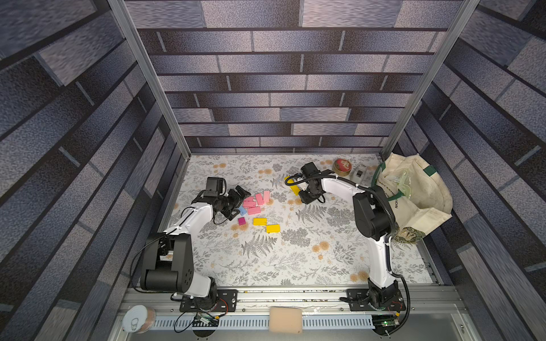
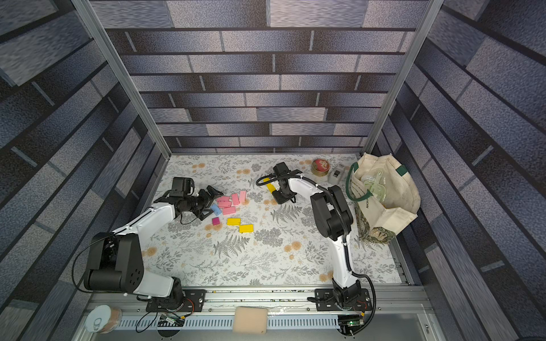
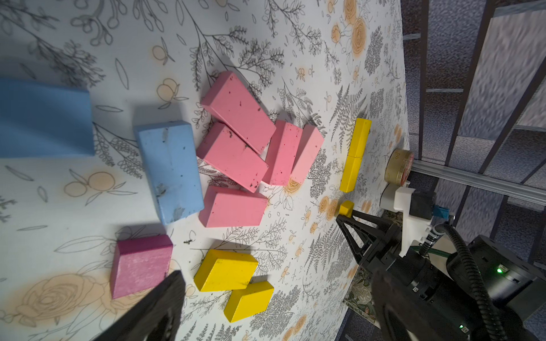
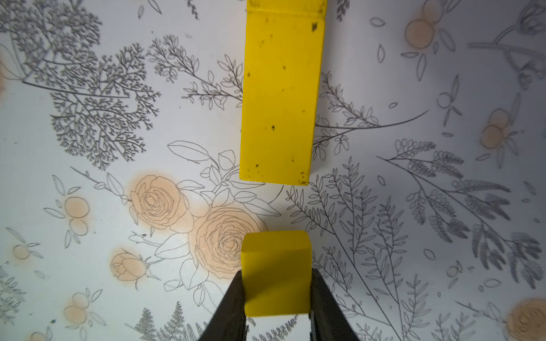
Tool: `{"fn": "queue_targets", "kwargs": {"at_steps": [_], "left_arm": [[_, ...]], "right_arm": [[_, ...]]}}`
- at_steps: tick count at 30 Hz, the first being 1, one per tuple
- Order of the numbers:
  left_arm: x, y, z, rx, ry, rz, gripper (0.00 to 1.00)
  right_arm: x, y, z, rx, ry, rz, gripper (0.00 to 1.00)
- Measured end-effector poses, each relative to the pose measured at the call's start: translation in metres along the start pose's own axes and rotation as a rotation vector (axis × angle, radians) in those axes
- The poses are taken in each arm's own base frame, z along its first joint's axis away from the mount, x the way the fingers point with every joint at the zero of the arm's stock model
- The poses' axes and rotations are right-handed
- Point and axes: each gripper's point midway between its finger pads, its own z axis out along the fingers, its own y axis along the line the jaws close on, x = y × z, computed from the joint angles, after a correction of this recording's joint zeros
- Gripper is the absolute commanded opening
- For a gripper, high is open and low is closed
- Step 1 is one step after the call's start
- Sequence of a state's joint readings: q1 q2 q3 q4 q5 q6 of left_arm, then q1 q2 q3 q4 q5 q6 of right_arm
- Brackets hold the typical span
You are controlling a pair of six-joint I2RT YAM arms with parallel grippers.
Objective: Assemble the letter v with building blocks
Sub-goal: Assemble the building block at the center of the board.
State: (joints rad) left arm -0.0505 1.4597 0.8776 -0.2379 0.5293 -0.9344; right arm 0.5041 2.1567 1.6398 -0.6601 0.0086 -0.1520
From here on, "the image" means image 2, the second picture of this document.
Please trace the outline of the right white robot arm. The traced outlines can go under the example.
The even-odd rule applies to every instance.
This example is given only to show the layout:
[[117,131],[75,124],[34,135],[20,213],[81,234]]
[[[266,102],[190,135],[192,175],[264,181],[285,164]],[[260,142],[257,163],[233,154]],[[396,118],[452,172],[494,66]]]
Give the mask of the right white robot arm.
[[353,215],[338,186],[325,188],[311,179],[298,175],[285,175],[270,180],[279,183],[273,192],[279,203],[293,201],[300,195],[309,200],[315,226],[320,235],[327,239],[328,251],[333,265],[333,293],[335,304],[341,310],[349,310],[361,296],[361,279],[353,268],[350,250]]

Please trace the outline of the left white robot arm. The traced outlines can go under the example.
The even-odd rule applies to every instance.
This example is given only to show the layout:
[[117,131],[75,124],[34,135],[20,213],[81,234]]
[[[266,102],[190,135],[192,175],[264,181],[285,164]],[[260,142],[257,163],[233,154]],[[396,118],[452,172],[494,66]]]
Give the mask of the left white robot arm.
[[158,197],[141,215],[108,233],[98,233],[89,247],[83,285],[88,291],[144,296],[148,311],[175,311],[186,302],[181,281],[144,268],[141,244],[183,213],[203,221],[224,193],[212,186],[194,194],[191,178],[175,178],[171,190]]

